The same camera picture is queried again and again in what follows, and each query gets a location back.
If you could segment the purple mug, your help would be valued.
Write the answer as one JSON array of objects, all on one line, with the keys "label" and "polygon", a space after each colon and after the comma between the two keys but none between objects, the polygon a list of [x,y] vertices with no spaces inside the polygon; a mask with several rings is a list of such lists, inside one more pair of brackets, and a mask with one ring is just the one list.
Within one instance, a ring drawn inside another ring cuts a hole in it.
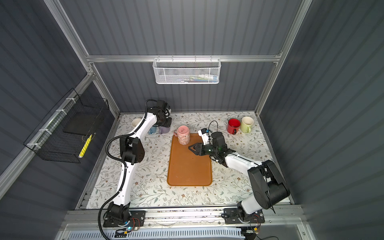
[{"label": "purple mug", "polygon": [[163,135],[163,134],[167,134],[170,132],[170,127],[159,127],[159,134],[160,135]]}]

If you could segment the blue textured mug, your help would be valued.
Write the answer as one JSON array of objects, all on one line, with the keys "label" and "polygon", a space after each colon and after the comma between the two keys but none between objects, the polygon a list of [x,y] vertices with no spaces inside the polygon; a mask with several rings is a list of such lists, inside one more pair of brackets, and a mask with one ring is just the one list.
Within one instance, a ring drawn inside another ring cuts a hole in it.
[{"label": "blue textured mug", "polygon": [[152,126],[152,127],[150,128],[150,130],[148,131],[148,134],[149,134],[149,135],[154,135],[154,134],[157,133],[157,131],[158,131],[158,127],[156,127],[156,126]]}]

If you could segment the pink ghost pattern mug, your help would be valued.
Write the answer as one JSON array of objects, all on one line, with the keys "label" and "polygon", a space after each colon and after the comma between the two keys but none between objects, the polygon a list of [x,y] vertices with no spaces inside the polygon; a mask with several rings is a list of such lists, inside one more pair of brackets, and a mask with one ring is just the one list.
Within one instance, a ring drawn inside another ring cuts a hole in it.
[{"label": "pink ghost pattern mug", "polygon": [[177,137],[181,145],[190,143],[190,129],[187,126],[180,126],[174,131],[174,136]]}]

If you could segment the white mug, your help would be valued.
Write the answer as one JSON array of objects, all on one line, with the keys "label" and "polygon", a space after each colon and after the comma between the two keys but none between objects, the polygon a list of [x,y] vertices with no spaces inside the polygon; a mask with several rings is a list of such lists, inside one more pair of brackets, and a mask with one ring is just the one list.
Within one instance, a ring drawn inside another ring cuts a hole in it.
[{"label": "white mug", "polygon": [[133,129],[136,129],[140,125],[141,122],[142,122],[141,118],[136,118],[136,119],[132,120],[131,125],[132,125]]}]

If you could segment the red mug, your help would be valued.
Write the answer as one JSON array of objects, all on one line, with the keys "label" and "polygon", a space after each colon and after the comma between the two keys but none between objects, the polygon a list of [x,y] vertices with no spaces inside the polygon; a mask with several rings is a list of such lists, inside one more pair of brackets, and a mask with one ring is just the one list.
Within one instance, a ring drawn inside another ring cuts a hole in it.
[{"label": "red mug", "polygon": [[227,125],[227,132],[231,135],[236,135],[241,127],[241,122],[238,119],[229,119]]}]

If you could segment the light green mug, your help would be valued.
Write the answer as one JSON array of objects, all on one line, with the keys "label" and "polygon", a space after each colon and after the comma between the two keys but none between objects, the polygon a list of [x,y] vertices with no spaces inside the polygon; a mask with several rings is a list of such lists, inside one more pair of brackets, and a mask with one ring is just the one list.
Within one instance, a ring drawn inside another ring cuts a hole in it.
[{"label": "light green mug", "polygon": [[243,133],[250,133],[254,125],[254,119],[251,117],[243,117],[241,121],[241,131]]}]

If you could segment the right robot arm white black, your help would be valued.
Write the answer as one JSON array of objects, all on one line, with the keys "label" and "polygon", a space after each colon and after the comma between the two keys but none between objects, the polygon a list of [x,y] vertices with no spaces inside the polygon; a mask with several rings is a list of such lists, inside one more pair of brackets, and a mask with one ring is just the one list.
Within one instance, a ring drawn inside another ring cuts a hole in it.
[{"label": "right robot arm white black", "polygon": [[237,216],[247,221],[262,209],[272,209],[281,200],[289,197],[290,189],[276,164],[267,160],[256,161],[244,157],[228,148],[221,132],[209,134],[199,132],[201,143],[190,145],[188,149],[197,156],[209,156],[211,160],[226,168],[246,175],[251,183],[252,194],[237,204]]}]

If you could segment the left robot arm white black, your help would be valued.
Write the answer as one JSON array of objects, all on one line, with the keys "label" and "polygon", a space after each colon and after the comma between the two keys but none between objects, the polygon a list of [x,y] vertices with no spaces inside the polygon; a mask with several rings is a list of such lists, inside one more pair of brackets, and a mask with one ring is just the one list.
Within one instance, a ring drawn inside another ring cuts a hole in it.
[{"label": "left robot arm white black", "polygon": [[107,156],[122,164],[122,173],[118,183],[117,193],[101,207],[108,205],[105,219],[112,220],[119,226],[126,226],[131,221],[129,206],[133,178],[139,163],[145,157],[142,141],[152,127],[170,127],[171,107],[163,100],[146,100],[145,113],[133,130],[112,138],[106,146]]}]

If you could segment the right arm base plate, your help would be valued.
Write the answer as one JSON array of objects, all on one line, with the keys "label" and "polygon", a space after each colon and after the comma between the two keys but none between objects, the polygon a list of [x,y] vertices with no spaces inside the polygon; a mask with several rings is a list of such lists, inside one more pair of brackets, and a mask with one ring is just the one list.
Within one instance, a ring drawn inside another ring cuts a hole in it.
[{"label": "right arm base plate", "polygon": [[265,218],[262,210],[256,211],[252,214],[247,214],[241,208],[225,208],[221,217],[225,220],[227,225],[233,224],[256,224],[260,225],[265,223]]}]

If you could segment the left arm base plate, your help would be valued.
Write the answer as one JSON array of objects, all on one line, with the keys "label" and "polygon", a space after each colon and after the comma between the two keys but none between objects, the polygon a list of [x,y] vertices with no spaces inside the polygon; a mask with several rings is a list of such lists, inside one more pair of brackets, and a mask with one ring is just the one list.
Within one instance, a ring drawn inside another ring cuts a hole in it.
[{"label": "left arm base plate", "polygon": [[146,211],[129,211],[129,216],[118,216],[106,212],[103,215],[104,228],[139,228],[144,225]]}]

